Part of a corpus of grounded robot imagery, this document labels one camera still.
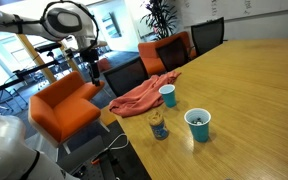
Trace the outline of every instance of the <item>wooden table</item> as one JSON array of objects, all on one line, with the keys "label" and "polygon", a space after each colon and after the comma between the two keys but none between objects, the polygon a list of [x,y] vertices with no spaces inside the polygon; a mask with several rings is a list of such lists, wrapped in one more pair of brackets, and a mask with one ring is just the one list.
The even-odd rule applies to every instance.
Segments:
[{"label": "wooden table", "polygon": [[[117,117],[152,179],[288,179],[288,40],[228,41],[176,71],[170,134],[154,139],[147,115]],[[207,109],[207,143],[184,114]]]}]

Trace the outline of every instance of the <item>pink cloth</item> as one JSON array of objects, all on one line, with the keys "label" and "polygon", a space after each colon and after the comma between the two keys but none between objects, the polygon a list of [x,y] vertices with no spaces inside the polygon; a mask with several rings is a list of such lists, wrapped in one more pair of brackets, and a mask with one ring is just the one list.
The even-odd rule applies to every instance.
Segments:
[{"label": "pink cloth", "polygon": [[171,71],[161,76],[153,75],[128,93],[112,100],[111,112],[122,117],[135,116],[161,105],[164,101],[158,92],[165,84],[173,84],[181,73]]}]

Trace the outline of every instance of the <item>blue paper cup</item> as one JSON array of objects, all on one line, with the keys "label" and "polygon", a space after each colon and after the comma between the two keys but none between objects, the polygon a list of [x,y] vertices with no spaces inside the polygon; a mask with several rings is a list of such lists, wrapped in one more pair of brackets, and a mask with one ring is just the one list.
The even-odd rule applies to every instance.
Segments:
[{"label": "blue paper cup", "polygon": [[164,85],[159,89],[159,92],[162,94],[162,98],[167,107],[173,107],[176,105],[174,85]]},{"label": "blue paper cup", "polygon": [[189,125],[193,138],[198,142],[208,140],[208,124],[211,120],[211,114],[201,108],[194,108],[187,111],[184,119]]}]

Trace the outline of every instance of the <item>small container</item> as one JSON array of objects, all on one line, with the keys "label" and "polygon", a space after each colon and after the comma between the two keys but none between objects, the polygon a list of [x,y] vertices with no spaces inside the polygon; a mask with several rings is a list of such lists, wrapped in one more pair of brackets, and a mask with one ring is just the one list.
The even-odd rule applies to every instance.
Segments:
[{"label": "small container", "polygon": [[156,139],[163,140],[167,138],[169,132],[166,129],[162,115],[158,111],[153,111],[153,113],[148,116],[148,121]]}]

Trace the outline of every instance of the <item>orange chair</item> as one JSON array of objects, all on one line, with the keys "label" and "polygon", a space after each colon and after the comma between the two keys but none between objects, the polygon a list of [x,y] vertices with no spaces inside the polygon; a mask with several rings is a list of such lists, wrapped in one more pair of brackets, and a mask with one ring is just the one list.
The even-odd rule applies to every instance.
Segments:
[{"label": "orange chair", "polygon": [[100,117],[100,109],[89,100],[103,87],[103,81],[100,86],[85,83],[73,71],[30,98],[29,122],[55,148],[63,144],[70,153],[69,138]]},{"label": "orange chair", "polygon": [[160,74],[165,72],[165,67],[155,49],[162,47],[166,44],[169,44],[178,37],[182,39],[187,51],[190,53],[189,54],[190,59],[194,59],[195,57],[197,57],[195,49],[192,49],[189,35],[186,31],[174,34],[172,36],[166,37],[164,39],[155,42],[144,42],[138,44],[139,54],[142,58],[144,66],[149,75]]}]

